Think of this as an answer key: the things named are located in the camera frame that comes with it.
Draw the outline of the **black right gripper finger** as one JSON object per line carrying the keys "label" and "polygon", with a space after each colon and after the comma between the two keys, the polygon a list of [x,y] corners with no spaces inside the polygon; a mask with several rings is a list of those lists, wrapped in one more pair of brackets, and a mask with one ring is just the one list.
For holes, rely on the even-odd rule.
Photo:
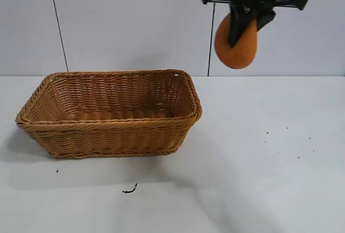
{"label": "black right gripper finger", "polygon": [[249,24],[255,19],[250,8],[243,5],[230,3],[230,30],[228,41],[234,47]]}
{"label": "black right gripper finger", "polygon": [[275,18],[275,12],[272,8],[259,9],[256,13],[257,31],[261,30],[265,25]]}

